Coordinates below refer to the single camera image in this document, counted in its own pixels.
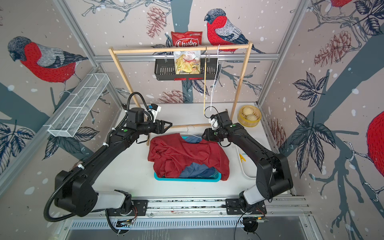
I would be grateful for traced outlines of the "white wire hanger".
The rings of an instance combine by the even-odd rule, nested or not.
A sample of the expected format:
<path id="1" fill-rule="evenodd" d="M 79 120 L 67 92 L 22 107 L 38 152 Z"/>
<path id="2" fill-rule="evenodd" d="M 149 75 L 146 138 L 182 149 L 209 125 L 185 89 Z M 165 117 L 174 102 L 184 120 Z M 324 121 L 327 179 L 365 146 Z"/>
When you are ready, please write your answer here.
<path id="1" fill-rule="evenodd" d="M 212 85 L 212 90 L 211 90 L 211 98 L 210 98 L 210 110 L 212 109 L 213 107 L 213 97 L 214 97 L 214 92 L 215 92 L 215 89 L 216 89 L 216 85 L 217 85 L 217 81 L 219 79 L 219 75 L 220 75 L 220 70 L 219 70 L 219 66 L 220 66 L 220 60 L 219 60 L 219 53 L 220 53 L 220 47 L 221 45 L 218 45 L 218 48 L 217 48 L 217 65 L 216 65 L 216 72 L 215 72 L 215 77 L 214 77 L 214 83 Z"/>
<path id="2" fill-rule="evenodd" d="M 202 140 L 202 136 L 190 133 L 190 128 L 194 129 L 195 127 L 192 125 L 186 126 L 186 130 L 184 132 L 180 132 L 181 137 L 188 143 L 200 143 Z"/>

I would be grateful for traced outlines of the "dark red t-shirt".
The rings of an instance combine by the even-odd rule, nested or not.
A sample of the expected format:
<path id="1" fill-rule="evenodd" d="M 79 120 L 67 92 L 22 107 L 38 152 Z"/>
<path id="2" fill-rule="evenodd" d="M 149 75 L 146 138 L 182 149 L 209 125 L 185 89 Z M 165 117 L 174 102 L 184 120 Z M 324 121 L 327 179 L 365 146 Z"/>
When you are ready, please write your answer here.
<path id="1" fill-rule="evenodd" d="M 153 138 L 148 161 L 154 163 L 159 178 L 178 178 L 193 163 L 215 168 L 222 174 L 222 181 L 230 176 L 229 158 L 218 143 L 206 140 L 188 143 L 179 133 Z"/>

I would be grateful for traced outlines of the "yellow clothespin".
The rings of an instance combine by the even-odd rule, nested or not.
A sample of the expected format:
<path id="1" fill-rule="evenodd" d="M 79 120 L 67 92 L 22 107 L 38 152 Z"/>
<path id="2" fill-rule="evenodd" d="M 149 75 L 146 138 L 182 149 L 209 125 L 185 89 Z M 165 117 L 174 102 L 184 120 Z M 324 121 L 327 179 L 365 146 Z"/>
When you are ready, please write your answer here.
<path id="1" fill-rule="evenodd" d="M 239 154 L 239 157 L 240 157 L 241 162 L 246 162 L 246 159 L 244 158 L 244 156 L 242 154 Z"/>

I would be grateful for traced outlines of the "slate blue t-shirt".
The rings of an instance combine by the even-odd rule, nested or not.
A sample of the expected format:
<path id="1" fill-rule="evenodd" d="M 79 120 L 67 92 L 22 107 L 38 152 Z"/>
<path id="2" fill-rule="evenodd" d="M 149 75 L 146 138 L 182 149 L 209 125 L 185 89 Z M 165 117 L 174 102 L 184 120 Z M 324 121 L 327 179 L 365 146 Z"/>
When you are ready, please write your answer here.
<path id="1" fill-rule="evenodd" d="M 208 168 L 206 165 L 192 163 L 187 166 L 180 174 L 180 179 L 208 179 L 211 178 L 216 172 L 215 168 Z"/>

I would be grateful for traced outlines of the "yellow plastic hanger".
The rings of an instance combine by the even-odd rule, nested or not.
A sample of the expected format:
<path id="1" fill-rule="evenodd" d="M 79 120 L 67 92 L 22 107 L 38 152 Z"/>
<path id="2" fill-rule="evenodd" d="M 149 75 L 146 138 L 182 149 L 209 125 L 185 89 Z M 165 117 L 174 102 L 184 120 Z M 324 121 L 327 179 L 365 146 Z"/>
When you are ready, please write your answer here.
<path id="1" fill-rule="evenodd" d="M 203 114 L 205 116 L 206 109 L 206 87 L 207 87 L 207 57 L 204 58 L 204 87 L 203 87 Z"/>

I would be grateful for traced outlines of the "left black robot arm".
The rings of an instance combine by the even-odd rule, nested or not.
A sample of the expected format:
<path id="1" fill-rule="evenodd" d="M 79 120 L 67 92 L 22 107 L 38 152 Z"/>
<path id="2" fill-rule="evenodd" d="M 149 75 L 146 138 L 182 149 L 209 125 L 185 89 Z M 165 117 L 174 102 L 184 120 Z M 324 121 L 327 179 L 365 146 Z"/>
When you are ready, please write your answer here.
<path id="1" fill-rule="evenodd" d="M 88 160 L 71 171 L 61 171 L 55 178 L 55 190 L 44 211 L 48 222 L 60 222 L 73 216 L 84 217 L 95 211 L 133 211 L 132 196 L 121 190 L 96 192 L 93 184 L 105 168 L 122 152 L 136 143 L 140 136 L 163 134 L 171 122 L 158 120 L 161 107 L 145 104 L 143 108 L 127 108 L 121 122 L 107 134 L 106 141 Z"/>

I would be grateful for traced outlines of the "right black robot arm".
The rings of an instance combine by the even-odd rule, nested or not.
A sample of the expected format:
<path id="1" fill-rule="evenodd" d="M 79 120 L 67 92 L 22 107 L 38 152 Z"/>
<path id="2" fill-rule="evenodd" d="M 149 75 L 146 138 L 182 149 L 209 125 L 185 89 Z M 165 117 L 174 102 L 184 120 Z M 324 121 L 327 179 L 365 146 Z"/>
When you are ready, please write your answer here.
<path id="1" fill-rule="evenodd" d="M 228 140 L 242 149 L 257 168 L 256 184 L 239 194 L 243 211 L 264 200 L 291 190 L 294 187 L 288 159 L 283 154 L 276 154 L 257 140 L 239 123 L 233 123 L 227 111 L 209 117 L 210 128 L 205 129 L 203 139 L 221 143 Z"/>

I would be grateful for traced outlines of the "teal plastic basket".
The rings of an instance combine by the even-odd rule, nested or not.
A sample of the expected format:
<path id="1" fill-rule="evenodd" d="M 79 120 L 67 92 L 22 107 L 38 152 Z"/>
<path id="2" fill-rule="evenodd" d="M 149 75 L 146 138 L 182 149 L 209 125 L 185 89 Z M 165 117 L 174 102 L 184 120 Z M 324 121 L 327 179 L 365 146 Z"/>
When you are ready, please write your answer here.
<path id="1" fill-rule="evenodd" d="M 197 178 L 197 179 L 180 179 L 178 178 L 159 178 L 157 174 L 155 173 L 155 178 L 159 181 L 174 181 L 174 182 L 218 182 L 221 180 L 222 174 L 219 173 L 217 170 L 215 174 L 208 179 L 202 179 L 202 178 Z"/>

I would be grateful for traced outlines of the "white plastic tray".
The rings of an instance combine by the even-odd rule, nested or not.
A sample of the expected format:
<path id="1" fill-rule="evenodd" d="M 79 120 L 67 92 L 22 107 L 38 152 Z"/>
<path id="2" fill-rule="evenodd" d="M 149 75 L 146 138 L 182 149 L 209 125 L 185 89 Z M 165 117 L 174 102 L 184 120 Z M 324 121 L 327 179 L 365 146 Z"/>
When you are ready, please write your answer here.
<path id="1" fill-rule="evenodd" d="M 243 175 L 251 180 L 255 180 L 257 177 L 257 166 L 254 164 L 253 160 L 240 148 L 237 147 L 238 153 L 242 154 L 246 159 L 246 162 L 241 162 L 241 169 Z"/>

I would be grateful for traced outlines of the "yellow chips bag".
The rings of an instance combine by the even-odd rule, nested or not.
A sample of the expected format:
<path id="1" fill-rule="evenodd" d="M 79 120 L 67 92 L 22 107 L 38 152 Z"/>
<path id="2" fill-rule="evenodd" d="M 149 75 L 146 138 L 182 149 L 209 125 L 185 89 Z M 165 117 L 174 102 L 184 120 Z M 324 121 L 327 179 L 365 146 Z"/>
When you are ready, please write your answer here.
<path id="1" fill-rule="evenodd" d="M 176 75 L 200 74 L 201 51 L 176 51 L 174 63 Z"/>

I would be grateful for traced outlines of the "red Chuba snack bag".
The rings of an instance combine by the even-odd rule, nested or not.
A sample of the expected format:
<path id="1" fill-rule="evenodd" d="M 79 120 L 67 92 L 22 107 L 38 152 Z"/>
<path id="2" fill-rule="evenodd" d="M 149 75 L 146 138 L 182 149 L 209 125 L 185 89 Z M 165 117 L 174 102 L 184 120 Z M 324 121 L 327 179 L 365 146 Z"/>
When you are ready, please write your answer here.
<path id="1" fill-rule="evenodd" d="M 173 46 L 177 48 L 197 47 L 202 44 L 203 32 L 171 32 Z"/>

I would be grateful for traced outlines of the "wooden clothes rack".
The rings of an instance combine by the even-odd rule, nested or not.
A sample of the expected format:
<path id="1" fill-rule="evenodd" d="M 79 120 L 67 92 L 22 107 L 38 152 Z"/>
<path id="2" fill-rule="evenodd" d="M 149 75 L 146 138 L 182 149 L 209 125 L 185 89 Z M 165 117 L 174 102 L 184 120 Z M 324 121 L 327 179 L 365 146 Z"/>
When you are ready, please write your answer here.
<path id="1" fill-rule="evenodd" d="M 241 92 L 243 80 L 245 77 L 246 68 L 248 66 L 248 62 L 249 62 L 249 59 L 251 56 L 252 44 L 253 44 L 252 42 L 249 42 L 248 44 L 243 44 L 243 45 L 197 46 L 197 47 L 187 47 L 187 48 L 176 48 L 176 47 L 172 47 L 172 48 L 149 48 L 149 49 L 132 49 L 132 50 L 114 50 L 114 48 L 110 47 L 109 53 L 113 59 L 113 62 L 116 65 L 126 87 L 128 88 L 129 93 L 132 96 L 134 89 L 133 89 L 133 87 L 129 81 L 129 78 L 127 77 L 127 75 L 126 75 L 126 73 L 122 67 L 122 64 L 119 60 L 119 55 L 138 54 L 135 58 L 136 61 L 148 62 L 150 60 L 157 60 L 158 58 L 168 59 L 168 58 L 172 57 L 171 55 L 156 55 L 155 54 L 155 53 L 159 53 L 159 52 L 173 52 L 174 53 L 177 51 L 192 51 L 192 50 L 196 50 L 196 51 L 208 51 L 208 50 L 220 51 L 220 50 L 228 50 L 228 49 L 234 49 L 234 50 L 245 49 L 246 50 L 245 58 L 243 60 L 243 66 L 242 66 L 242 70 L 241 70 L 241 74 L 240 74 L 240 78 L 239 78 L 233 106 L 232 106 L 232 109 L 230 111 L 230 119 L 232 120 L 234 115 L 235 115 L 235 112 L 236 112 L 236 106 L 238 103 L 239 94 Z M 193 92 L 192 89 L 194 86 L 194 81 L 197 81 L 200 79 L 201 79 L 200 77 L 199 78 L 193 77 L 193 79 L 190 80 L 189 75 L 187 75 L 185 77 L 183 77 L 181 75 L 178 75 L 176 77 L 167 76 L 167 81 L 169 81 L 169 82 L 173 81 L 173 82 L 179 82 L 180 83 L 180 86 L 182 88 L 182 97 L 184 100 L 187 100 L 189 104 L 191 104 L 192 100 L 193 100 L 193 97 L 192 97 L 192 95 L 190 95 L 190 93 Z"/>

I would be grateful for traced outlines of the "black wall basket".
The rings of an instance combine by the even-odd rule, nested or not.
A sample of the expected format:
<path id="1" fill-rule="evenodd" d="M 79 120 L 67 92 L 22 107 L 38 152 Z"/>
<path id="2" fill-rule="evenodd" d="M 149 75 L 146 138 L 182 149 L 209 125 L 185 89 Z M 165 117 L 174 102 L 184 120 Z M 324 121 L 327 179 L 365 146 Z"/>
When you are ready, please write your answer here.
<path id="1" fill-rule="evenodd" d="M 187 80 L 214 80 L 221 71 L 222 65 L 218 63 L 217 59 L 209 59 L 205 64 L 206 59 L 201 59 L 200 72 L 196 73 L 176 73 L 174 59 L 160 60 L 155 62 L 155 76 L 158 81 L 187 81 Z"/>

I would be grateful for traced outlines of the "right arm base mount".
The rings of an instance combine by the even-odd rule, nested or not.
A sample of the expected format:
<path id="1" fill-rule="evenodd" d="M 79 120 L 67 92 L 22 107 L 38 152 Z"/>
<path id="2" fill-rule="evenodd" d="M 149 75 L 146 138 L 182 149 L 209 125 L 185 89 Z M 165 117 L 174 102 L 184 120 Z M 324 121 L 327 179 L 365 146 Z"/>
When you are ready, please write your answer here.
<path id="1" fill-rule="evenodd" d="M 243 199 L 226 199 L 225 205 L 227 215 L 266 215 L 267 210 L 264 201 L 249 205 Z"/>

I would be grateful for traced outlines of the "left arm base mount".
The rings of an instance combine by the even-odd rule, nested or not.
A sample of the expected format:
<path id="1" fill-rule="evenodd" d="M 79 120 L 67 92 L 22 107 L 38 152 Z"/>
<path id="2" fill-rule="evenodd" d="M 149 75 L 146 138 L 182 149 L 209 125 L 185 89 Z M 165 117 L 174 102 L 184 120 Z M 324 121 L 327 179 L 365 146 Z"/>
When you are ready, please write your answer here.
<path id="1" fill-rule="evenodd" d="M 148 200 L 127 200 L 120 208 L 107 209 L 107 213 L 110 217 L 145 216 L 148 203 Z"/>

